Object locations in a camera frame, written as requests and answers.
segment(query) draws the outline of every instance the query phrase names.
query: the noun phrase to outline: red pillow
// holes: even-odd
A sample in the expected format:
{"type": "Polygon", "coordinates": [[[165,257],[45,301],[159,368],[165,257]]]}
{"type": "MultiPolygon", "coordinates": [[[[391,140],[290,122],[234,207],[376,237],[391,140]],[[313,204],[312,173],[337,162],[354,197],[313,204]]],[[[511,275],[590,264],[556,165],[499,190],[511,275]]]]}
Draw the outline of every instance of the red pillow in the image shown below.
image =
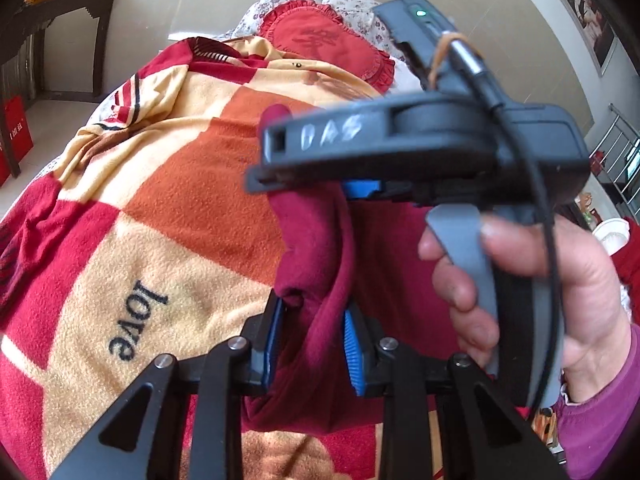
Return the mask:
{"type": "Polygon", "coordinates": [[[384,93],[394,81],[393,60],[342,22],[331,6],[291,0],[264,17],[258,35],[286,52],[331,63],[384,93]]]}

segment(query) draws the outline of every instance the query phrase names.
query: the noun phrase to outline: checkered blanket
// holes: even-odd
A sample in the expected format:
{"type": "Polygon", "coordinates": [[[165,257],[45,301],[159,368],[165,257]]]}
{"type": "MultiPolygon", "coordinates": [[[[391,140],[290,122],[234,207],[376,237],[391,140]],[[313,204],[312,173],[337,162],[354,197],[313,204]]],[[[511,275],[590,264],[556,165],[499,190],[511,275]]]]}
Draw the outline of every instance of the checkered blanket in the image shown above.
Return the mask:
{"type": "MultiPolygon", "coordinates": [[[[155,355],[204,354],[264,308],[284,244],[242,190],[263,110],[377,95],[262,38],[190,38],[78,131],[0,224],[0,442],[27,478],[49,477],[155,355]]],[[[245,475],[372,478],[379,444],[373,425],[249,431],[245,475]]]]}

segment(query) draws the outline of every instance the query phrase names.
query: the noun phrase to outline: silver screw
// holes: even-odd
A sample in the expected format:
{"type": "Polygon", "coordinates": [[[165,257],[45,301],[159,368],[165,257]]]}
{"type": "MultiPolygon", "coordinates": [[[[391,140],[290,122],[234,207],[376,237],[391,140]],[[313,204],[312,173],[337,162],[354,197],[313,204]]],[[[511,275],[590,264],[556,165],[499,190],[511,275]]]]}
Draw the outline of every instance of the silver screw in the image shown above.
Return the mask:
{"type": "Polygon", "coordinates": [[[391,352],[398,348],[398,340],[392,337],[383,337],[380,340],[380,348],[391,352]]]}
{"type": "Polygon", "coordinates": [[[229,341],[226,342],[226,344],[228,344],[229,348],[231,348],[232,350],[242,350],[247,345],[247,343],[248,341],[241,335],[232,337],[229,341]]]}
{"type": "Polygon", "coordinates": [[[471,357],[461,352],[453,356],[453,361],[455,362],[456,366],[459,366],[460,368],[468,368],[469,366],[471,366],[471,357]]]}
{"type": "Polygon", "coordinates": [[[154,359],[154,364],[156,365],[156,368],[167,368],[173,362],[174,362],[174,357],[169,354],[160,354],[158,357],[154,359]]]}

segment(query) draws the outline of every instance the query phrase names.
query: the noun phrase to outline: white bowl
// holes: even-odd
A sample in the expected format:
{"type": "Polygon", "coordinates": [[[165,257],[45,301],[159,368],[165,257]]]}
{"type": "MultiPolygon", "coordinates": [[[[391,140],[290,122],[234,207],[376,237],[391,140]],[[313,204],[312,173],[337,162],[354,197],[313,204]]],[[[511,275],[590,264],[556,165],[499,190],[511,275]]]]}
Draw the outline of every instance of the white bowl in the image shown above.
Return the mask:
{"type": "Polygon", "coordinates": [[[610,218],[599,224],[593,230],[593,235],[611,256],[629,242],[629,223],[622,218],[610,218]]]}

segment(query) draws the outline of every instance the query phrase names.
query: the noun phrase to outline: gray trigger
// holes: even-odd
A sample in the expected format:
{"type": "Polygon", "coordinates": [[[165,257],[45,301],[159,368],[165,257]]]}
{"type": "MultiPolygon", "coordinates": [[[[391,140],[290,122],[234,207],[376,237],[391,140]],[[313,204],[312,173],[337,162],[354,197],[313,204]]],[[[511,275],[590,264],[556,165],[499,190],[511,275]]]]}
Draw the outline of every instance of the gray trigger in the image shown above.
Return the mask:
{"type": "MultiPolygon", "coordinates": [[[[490,259],[480,243],[480,212],[472,204],[441,204],[425,218],[451,261],[463,269],[476,284],[478,305],[498,321],[494,272],[490,259]]],[[[498,349],[486,367],[489,374],[498,374],[498,349]]]]}

